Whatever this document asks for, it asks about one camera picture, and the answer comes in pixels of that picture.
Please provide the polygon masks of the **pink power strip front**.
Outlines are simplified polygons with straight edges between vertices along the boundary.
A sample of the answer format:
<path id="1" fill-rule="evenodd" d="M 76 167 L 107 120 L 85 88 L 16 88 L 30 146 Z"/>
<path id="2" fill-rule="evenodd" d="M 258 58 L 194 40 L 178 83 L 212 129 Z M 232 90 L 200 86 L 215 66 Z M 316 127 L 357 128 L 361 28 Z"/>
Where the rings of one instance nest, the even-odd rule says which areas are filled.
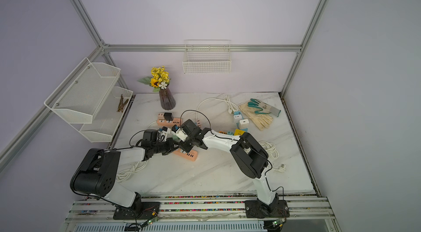
<path id="1" fill-rule="evenodd" d="M 198 158 L 198 152 L 195 150 L 191 150 L 190 152 L 186 152 L 182 149 L 176 149 L 174 152 L 172 152 L 172 154 L 180 156 L 184 159 L 187 159 L 189 161 L 196 161 Z"/>

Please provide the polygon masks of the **pink power strip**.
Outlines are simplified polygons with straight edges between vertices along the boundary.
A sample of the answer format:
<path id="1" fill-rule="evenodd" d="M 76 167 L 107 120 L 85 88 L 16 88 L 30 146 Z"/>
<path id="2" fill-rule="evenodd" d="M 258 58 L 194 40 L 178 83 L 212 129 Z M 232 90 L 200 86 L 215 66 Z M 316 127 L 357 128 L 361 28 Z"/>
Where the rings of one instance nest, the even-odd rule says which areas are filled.
<path id="1" fill-rule="evenodd" d="M 176 149 L 174 152 L 172 152 L 172 154 L 180 156 L 184 159 L 187 159 L 189 161 L 196 161 L 198 158 L 198 152 L 195 150 L 191 150 L 190 152 L 186 152 L 182 149 Z"/>
<path id="2" fill-rule="evenodd" d="M 157 116 L 157 125 L 160 127 L 173 127 L 174 125 L 180 126 L 181 125 L 181 119 L 179 117 L 174 117 L 173 121 L 165 121 L 163 117 L 164 112 L 161 112 Z"/>

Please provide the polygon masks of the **black charger plug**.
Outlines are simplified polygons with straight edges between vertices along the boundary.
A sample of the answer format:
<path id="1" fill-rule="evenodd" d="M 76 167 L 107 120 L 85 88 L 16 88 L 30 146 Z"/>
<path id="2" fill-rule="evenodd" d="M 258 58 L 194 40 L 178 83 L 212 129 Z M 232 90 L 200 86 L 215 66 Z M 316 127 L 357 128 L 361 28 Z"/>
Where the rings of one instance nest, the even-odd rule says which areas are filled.
<path id="1" fill-rule="evenodd" d="M 163 114 L 163 117 L 164 117 L 165 121 L 173 121 L 174 120 L 173 114 L 171 112 L 165 112 Z"/>

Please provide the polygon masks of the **green charger plug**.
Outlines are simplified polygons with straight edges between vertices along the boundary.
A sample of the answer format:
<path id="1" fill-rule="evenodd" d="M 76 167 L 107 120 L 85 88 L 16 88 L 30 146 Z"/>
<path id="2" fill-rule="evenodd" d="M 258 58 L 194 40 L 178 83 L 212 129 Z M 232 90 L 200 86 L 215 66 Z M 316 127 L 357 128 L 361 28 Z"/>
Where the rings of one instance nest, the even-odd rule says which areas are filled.
<path id="1" fill-rule="evenodd" d="M 178 137 L 178 135 L 177 134 L 175 134 L 174 132 L 172 133 L 172 138 L 173 138 L 173 140 L 175 141 L 175 142 L 177 142 L 177 143 L 179 143 L 179 142 L 181 142 L 182 140 Z"/>

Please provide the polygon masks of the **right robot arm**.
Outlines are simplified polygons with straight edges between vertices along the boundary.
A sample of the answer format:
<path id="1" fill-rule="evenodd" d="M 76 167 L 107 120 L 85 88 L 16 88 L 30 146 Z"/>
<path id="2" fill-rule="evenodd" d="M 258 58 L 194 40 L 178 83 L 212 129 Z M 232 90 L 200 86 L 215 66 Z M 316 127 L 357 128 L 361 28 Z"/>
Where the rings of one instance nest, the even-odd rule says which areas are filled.
<path id="1" fill-rule="evenodd" d="M 182 150 L 189 152 L 194 146 L 202 149 L 218 149 L 231 154 L 241 172 L 253 180 L 260 203 L 270 206 L 278 200 L 276 192 L 270 189 L 266 173 L 270 169 L 268 153 L 249 133 L 227 135 L 210 128 L 201 129 L 192 120 L 180 127 L 172 127 L 180 139 Z"/>

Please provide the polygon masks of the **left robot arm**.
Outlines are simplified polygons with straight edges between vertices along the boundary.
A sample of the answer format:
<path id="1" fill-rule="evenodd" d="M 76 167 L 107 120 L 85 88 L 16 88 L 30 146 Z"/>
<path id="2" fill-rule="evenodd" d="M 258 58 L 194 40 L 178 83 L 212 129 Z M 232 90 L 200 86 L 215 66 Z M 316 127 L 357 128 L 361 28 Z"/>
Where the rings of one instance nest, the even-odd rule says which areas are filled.
<path id="1" fill-rule="evenodd" d="M 132 207 L 137 193 L 118 183 L 119 167 L 146 162 L 155 154 L 165 156 L 179 147 L 173 138 L 160 137 L 157 130 L 144 130 L 141 133 L 143 137 L 135 145 L 108 150 L 90 149 L 71 178 L 72 192 L 94 196 L 119 207 Z"/>

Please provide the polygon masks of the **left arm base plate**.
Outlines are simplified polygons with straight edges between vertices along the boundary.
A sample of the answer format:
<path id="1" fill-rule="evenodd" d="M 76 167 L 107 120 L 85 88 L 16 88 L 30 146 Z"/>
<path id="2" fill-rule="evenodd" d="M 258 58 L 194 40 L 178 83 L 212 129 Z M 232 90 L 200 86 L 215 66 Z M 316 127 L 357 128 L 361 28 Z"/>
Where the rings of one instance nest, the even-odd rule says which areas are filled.
<path id="1" fill-rule="evenodd" d="M 114 220 L 150 220 L 157 217 L 160 210 L 160 202 L 140 202 L 135 203 L 132 207 L 116 207 L 113 215 Z"/>

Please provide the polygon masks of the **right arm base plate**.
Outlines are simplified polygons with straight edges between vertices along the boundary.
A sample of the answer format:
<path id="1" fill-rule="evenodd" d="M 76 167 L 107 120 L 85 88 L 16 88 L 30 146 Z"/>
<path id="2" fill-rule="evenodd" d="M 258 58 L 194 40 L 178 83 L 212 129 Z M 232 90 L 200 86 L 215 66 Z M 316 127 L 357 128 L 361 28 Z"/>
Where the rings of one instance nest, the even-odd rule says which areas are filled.
<path id="1" fill-rule="evenodd" d="M 247 200 L 244 202 L 247 218 L 288 218 L 289 207 L 285 200 L 275 200 L 266 205 L 259 200 Z"/>

